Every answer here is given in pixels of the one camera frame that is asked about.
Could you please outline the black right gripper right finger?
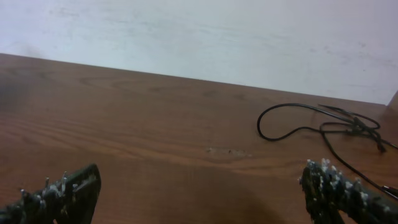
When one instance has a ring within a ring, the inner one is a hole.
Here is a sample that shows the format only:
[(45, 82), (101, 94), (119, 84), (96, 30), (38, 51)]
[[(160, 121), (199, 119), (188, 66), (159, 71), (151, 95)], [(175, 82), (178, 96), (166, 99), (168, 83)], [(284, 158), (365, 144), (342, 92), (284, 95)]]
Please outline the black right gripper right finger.
[(328, 159), (308, 160), (299, 178), (305, 206), (315, 224), (343, 223), (341, 212), (356, 223), (397, 224), (397, 204), (343, 176)]

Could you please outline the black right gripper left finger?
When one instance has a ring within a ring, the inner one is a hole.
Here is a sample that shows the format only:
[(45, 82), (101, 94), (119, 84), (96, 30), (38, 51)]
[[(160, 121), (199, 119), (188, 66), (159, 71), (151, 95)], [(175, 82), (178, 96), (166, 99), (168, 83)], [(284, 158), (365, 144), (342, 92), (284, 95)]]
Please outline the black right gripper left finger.
[(21, 190), (21, 199), (1, 209), (2, 224), (90, 224), (101, 190), (96, 164), (90, 164), (36, 192)]

